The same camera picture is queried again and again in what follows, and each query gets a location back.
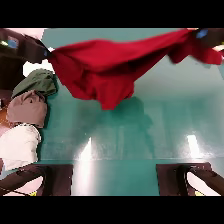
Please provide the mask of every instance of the green light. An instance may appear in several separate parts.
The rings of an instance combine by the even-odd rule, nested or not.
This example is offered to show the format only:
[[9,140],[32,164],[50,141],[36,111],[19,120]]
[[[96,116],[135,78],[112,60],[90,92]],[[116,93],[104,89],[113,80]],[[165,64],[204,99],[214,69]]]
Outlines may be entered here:
[[0,43],[1,43],[1,45],[8,46],[8,43],[6,43],[6,42],[3,41],[3,40],[2,40]]

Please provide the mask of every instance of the teal table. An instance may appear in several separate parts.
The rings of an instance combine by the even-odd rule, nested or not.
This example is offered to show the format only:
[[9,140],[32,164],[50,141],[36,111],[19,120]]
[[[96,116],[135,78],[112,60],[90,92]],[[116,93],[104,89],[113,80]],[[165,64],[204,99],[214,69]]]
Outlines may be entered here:
[[[93,38],[142,39],[175,29],[49,29],[47,47]],[[211,162],[224,176],[223,66],[191,57],[173,65],[163,58],[140,78],[132,99],[114,111],[74,99],[58,80],[41,163],[72,163],[72,195],[159,195],[156,164]]]

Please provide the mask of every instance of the green cloth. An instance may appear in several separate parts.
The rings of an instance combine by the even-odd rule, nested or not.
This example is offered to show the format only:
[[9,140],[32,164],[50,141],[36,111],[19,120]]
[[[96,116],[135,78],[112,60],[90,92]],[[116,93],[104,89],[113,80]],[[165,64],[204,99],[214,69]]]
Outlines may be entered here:
[[52,71],[46,69],[34,70],[15,87],[12,98],[30,90],[36,90],[44,96],[54,94],[57,90],[53,78]]

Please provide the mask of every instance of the red cloth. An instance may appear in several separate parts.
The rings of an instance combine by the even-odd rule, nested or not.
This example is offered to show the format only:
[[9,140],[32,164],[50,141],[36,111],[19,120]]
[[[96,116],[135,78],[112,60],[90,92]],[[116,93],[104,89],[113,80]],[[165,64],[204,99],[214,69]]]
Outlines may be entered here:
[[103,110],[110,110],[131,97],[134,82],[165,55],[173,63],[191,55],[206,64],[221,64],[221,54],[201,47],[191,32],[183,29],[133,42],[90,40],[57,48],[48,60],[73,97],[98,100]]

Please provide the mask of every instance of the red fabric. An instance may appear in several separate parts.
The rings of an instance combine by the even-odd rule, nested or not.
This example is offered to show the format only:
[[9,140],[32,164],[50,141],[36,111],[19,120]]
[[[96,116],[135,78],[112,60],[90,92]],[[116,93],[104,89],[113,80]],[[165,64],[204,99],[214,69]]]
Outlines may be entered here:
[[57,48],[48,59],[73,97],[98,100],[114,109],[131,97],[134,81],[165,55],[173,63],[188,55],[206,64],[221,64],[221,54],[200,46],[187,29],[133,42],[90,40]]

